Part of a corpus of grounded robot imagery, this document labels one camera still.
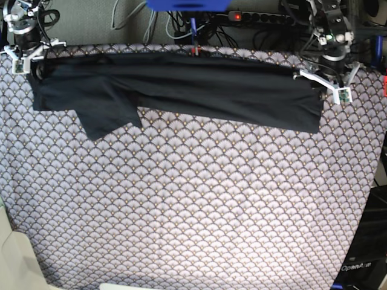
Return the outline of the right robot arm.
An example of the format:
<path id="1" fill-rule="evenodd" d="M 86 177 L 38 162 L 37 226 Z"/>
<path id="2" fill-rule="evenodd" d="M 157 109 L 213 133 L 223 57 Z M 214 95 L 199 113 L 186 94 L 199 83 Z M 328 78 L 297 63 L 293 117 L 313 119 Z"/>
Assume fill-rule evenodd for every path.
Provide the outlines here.
<path id="1" fill-rule="evenodd" d="M 42 60 L 44 53 L 67 43 L 56 37 L 50 38 L 47 28 L 53 27 L 60 19 L 56 9 L 47 9 L 48 1 L 5 1 L 2 7 L 6 31 L 13 34 L 14 44 L 5 45 L 12 61 L 12 73 L 29 74 L 31 63 Z"/>

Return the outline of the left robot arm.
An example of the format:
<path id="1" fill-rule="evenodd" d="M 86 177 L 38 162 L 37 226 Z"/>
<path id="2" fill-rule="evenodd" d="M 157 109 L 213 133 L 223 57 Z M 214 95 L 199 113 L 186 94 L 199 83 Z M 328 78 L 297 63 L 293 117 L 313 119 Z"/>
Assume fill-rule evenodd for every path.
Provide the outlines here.
<path id="1" fill-rule="evenodd" d="M 353 102 L 351 83 L 360 69 L 359 62 L 349 63 L 348 55 L 354 42 L 352 26 L 341 11 L 340 1 L 308 1 L 308 20 L 299 19 L 288 1 L 281 1 L 285 11 L 299 25 L 308 26 L 310 38 L 299 56 L 308 63 L 293 78 L 304 77 L 327 89 L 333 103 Z"/>

